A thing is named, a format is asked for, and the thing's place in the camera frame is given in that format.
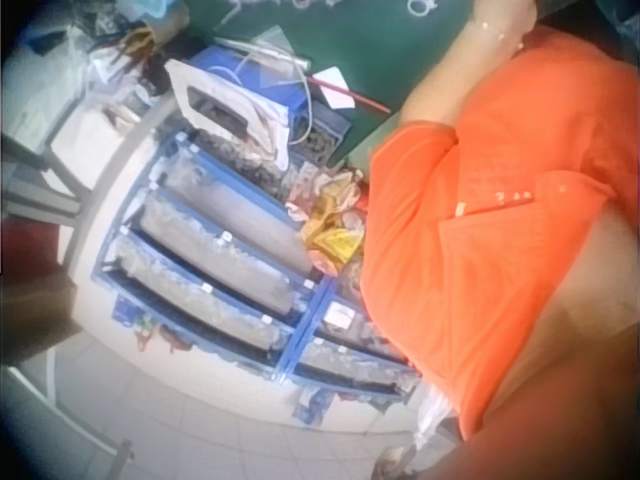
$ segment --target red wire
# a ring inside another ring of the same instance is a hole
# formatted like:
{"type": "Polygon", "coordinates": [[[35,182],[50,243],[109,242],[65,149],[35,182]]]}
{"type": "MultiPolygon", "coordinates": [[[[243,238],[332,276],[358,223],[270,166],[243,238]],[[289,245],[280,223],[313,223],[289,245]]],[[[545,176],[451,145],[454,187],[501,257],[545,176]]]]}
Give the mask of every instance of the red wire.
{"type": "Polygon", "coordinates": [[[351,92],[349,90],[345,90],[344,88],[337,87],[331,83],[325,82],[324,80],[318,80],[317,78],[314,78],[314,77],[307,77],[307,80],[309,81],[309,83],[313,83],[320,87],[325,87],[325,88],[328,88],[329,90],[333,90],[335,92],[342,93],[343,95],[347,95],[353,98],[354,100],[357,100],[358,102],[363,103],[365,105],[369,105],[370,107],[375,108],[376,110],[383,112],[387,115],[391,114],[391,110],[389,109],[389,107],[385,107],[384,105],[376,102],[375,100],[371,100],[370,98],[363,97],[362,95],[351,92]]]}

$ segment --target hand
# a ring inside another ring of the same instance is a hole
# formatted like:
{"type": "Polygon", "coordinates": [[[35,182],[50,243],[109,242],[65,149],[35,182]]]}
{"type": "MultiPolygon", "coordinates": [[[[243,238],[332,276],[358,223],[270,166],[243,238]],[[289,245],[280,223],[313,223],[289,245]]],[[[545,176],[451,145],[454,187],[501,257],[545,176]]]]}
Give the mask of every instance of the hand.
{"type": "Polygon", "coordinates": [[[475,0],[473,15],[508,37],[521,39],[533,30],[538,17],[535,0],[475,0]]]}

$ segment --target green table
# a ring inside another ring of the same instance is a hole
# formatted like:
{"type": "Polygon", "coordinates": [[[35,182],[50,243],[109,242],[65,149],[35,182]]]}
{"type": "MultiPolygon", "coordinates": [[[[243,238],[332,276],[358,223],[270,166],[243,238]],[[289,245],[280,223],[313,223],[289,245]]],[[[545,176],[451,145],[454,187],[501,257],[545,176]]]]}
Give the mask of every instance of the green table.
{"type": "MultiPolygon", "coordinates": [[[[191,30],[213,40],[214,28],[231,9],[226,0],[186,0],[191,30]]],[[[313,61],[312,72],[338,66],[349,88],[397,111],[411,88],[446,52],[471,9],[470,0],[440,0],[426,17],[407,11],[407,0],[343,0],[333,8],[324,2],[306,10],[289,1],[243,7],[217,32],[251,39],[279,25],[295,52],[313,61]]],[[[337,152],[350,152],[386,118],[363,107],[353,115],[353,128],[337,152]]]]}

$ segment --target person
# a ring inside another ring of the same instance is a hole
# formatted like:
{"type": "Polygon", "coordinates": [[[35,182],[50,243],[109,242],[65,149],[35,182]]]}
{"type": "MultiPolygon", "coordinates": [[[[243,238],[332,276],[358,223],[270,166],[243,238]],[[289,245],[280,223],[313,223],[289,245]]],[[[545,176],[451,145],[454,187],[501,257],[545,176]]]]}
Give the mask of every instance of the person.
{"type": "Polygon", "coordinates": [[[424,479],[633,465],[638,78],[536,18],[475,0],[372,156],[364,301],[466,440],[424,479]]]}

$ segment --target wrist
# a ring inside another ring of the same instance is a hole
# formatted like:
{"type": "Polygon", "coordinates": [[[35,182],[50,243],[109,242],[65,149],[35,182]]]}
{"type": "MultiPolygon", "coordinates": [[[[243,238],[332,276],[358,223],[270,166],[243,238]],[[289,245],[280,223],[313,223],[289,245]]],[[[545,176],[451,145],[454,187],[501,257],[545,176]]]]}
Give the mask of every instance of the wrist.
{"type": "Polygon", "coordinates": [[[509,60],[524,47],[524,34],[517,30],[501,30],[475,17],[469,19],[463,35],[466,43],[479,51],[480,58],[494,66],[509,60]]]}

